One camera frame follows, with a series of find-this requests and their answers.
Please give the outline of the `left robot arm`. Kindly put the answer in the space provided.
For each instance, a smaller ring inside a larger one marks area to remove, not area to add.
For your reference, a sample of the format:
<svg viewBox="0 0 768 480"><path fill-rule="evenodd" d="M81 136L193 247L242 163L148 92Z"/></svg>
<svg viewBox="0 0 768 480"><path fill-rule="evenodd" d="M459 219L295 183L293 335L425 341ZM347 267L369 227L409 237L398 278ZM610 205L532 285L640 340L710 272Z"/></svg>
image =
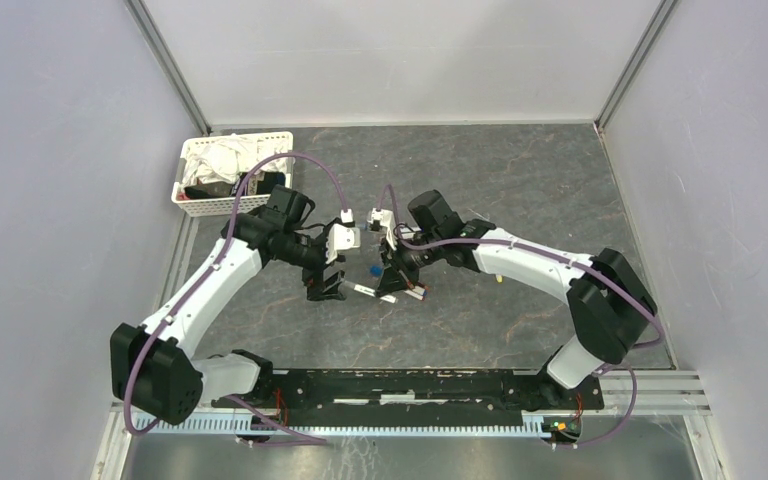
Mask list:
<svg viewBox="0 0 768 480"><path fill-rule="evenodd" d="M270 262L299 267L311 301L341 300L344 274L326 277L345 249L357 247L352 210L343 206L317 237L303 233L315 203L276 187L248 212L233 206L213 250L184 285L140 325L120 324L110 337L113 394L124 411L139 409L155 422L178 425L204 403L237 394L250 407L274 394L270 361L233 352L197 360L202 337L232 297Z"/></svg>

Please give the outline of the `white grey pen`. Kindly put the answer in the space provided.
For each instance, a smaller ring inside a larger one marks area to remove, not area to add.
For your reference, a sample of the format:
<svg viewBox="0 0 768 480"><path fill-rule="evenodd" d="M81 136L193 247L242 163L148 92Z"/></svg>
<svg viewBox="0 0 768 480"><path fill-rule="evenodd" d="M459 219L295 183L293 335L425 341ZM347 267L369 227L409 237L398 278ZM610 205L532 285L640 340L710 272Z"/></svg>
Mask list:
<svg viewBox="0 0 768 480"><path fill-rule="evenodd" d="M352 282L352 281L348 281L348 280L344 281L343 285L346 288L348 288L348 289L350 289L350 290L352 290L354 292L363 294L365 296L371 297L371 298L376 299L376 300L384 301L384 302L391 303L391 304L395 304L395 303L398 302L398 299L396 297L394 297L393 295L389 295L389 294L378 295L373 288L365 286L365 285L361 285L361 284L358 284L358 283L355 283L355 282Z"/></svg>

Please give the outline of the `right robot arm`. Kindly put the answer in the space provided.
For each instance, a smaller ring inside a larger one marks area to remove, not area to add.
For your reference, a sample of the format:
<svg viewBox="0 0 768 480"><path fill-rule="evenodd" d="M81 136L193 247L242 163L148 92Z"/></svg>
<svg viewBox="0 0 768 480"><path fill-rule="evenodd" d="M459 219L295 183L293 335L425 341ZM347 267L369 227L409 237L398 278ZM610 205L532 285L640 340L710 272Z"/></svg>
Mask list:
<svg viewBox="0 0 768 480"><path fill-rule="evenodd" d="M369 212L370 229L383 235L377 296L403 291L423 297L427 288L419 279L420 270L444 261L514 280L568 307L574 334L547 360L537 382L545 405L566 406L587 377L622 363L632 350L662 341L654 298L620 252L562 251L484 219L464 220L437 190L414 198L408 210L412 225L401 221L395 206Z"/></svg>

